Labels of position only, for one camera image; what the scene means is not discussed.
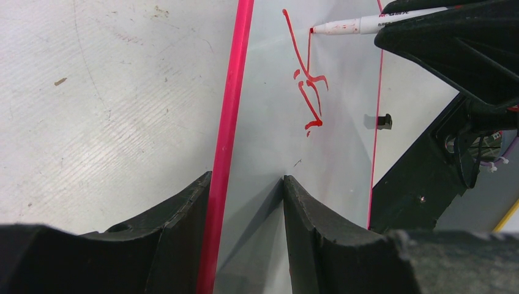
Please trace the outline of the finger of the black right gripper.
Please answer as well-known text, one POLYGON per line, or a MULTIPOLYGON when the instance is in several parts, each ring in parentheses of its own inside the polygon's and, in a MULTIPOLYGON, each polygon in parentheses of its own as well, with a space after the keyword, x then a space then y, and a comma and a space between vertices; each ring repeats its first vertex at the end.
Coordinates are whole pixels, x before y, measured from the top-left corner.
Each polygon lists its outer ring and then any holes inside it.
POLYGON ((385 13, 396 13, 396 12, 405 12, 412 10, 424 10, 424 9, 432 9, 437 7, 447 7, 447 6, 457 6, 457 5, 469 5, 471 9, 469 9, 470 14, 475 15, 486 15, 487 8, 482 7, 481 9, 474 9, 473 6, 478 5, 479 2, 486 1, 478 1, 478 0, 400 0, 393 1, 388 3, 383 10, 382 14, 385 13))
POLYGON ((375 45, 423 67, 462 94, 518 104, 518 1, 486 1, 389 24, 375 45))

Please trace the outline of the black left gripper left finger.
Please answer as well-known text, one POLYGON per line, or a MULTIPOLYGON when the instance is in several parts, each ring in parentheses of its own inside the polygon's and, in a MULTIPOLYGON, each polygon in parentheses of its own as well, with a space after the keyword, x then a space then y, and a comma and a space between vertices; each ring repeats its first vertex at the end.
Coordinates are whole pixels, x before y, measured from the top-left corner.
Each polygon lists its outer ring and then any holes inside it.
POLYGON ((103 233, 1 226, 2 293, 195 293, 211 172, 103 233))

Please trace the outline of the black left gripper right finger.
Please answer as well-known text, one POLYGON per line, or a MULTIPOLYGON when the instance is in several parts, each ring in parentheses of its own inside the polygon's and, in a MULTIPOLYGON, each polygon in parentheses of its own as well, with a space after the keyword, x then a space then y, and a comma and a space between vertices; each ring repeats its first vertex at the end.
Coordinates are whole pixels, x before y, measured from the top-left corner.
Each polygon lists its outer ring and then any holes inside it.
POLYGON ((518 235, 394 230, 380 235, 283 179, 294 293, 517 293, 518 235))

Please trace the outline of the white whiteboard marker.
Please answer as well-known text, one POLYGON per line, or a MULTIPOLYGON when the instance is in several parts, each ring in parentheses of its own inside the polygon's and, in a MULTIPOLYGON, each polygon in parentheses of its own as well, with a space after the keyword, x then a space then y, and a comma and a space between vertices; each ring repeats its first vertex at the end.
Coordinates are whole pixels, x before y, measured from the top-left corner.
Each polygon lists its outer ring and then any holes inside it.
POLYGON ((409 10, 404 12, 382 13, 349 20, 330 21, 310 29, 312 34, 346 35, 346 34, 377 34, 383 27, 391 23, 421 17, 460 6, 434 7, 430 9, 409 10))

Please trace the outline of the pink-framed whiteboard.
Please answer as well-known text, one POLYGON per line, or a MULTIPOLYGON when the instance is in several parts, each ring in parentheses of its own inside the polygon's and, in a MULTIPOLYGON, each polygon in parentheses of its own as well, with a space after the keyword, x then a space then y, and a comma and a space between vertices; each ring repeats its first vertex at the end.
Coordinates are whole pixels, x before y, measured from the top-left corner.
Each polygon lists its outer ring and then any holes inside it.
POLYGON ((239 1, 198 293, 292 293, 282 181, 368 227, 382 51, 314 25, 379 1, 239 1))

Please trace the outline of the black whiteboard clip right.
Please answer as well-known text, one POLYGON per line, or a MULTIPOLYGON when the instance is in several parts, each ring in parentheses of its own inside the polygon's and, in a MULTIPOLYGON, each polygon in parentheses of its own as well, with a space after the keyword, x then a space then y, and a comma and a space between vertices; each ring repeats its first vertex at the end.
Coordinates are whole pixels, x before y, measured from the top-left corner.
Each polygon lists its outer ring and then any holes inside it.
POLYGON ((384 116, 378 116, 377 118, 377 129, 378 130, 391 130, 392 129, 392 117, 390 114, 384 116))

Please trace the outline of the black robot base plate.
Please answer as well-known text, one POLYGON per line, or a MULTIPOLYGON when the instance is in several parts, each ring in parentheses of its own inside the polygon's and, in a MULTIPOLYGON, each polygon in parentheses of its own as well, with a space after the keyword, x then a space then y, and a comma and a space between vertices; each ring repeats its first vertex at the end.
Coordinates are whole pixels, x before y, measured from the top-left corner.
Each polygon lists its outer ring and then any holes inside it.
POLYGON ((474 187, 468 98, 458 94, 373 189, 368 229, 432 230, 457 195, 474 187))

